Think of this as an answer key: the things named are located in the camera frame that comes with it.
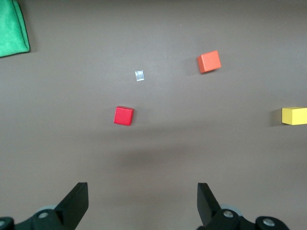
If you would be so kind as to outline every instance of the green cloth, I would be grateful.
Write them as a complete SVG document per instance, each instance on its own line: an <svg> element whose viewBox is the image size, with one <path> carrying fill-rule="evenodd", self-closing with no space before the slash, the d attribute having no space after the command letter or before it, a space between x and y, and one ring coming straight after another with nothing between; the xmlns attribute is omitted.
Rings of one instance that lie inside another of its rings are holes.
<svg viewBox="0 0 307 230"><path fill-rule="evenodd" d="M0 57L30 50L24 18L16 0L0 0Z"/></svg>

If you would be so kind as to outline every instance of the toy block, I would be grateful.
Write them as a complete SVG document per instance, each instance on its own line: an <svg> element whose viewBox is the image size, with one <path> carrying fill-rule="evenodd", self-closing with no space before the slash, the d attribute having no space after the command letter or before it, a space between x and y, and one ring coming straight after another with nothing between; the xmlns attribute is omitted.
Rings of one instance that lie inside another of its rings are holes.
<svg viewBox="0 0 307 230"><path fill-rule="evenodd" d="M217 50L202 54L197 58L201 73L205 73L221 67L220 57Z"/></svg>
<svg viewBox="0 0 307 230"><path fill-rule="evenodd" d="M130 126L132 123L134 109L118 106L115 109L114 123Z"/></svg>
<svg viewBox="0 0 307 230"><path fill-rule="evenodd" d="M307 124L307 108L290 107L282 109L282 122L288 125Z"/></svg>

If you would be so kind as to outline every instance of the yellow block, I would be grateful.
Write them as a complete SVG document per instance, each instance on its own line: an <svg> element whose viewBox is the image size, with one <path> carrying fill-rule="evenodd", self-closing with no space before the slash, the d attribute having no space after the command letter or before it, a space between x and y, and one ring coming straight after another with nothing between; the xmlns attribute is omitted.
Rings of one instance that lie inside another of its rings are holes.
<svg viewBox="0 0 307 230"><path fill-rule="evenodd" d="M307 124L307 108L290 107L282 109L283 123L288 125Z"/></svg>

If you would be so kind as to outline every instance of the orange cube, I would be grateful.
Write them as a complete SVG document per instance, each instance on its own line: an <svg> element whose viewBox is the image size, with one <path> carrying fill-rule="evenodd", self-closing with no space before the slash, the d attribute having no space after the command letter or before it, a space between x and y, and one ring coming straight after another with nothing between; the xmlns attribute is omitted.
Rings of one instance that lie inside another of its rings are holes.
<svg viewBox="0 0 307 230"><path fill-rule="evenodd" d="M217 50L202 54L197 58L201 73L205 73L221 67L220 57Z"/></svg>

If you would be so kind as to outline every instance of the red cube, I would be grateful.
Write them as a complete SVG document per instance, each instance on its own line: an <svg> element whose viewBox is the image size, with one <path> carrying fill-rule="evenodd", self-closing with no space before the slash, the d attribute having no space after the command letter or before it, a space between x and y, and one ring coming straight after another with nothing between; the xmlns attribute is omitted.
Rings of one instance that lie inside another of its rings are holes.
<svg viewBox="0 0 307 230"><path fill-rule="evenodd" d="M118 106L115 110L114 123L130 126L133 118L134 109Z"/></svg>
<svg viewBox="0 0 307 230"><path fill-rule="evenodd" d="M221 67L220 57L217 50L202 54L197 58L201 73L205 73Z"/></svg>

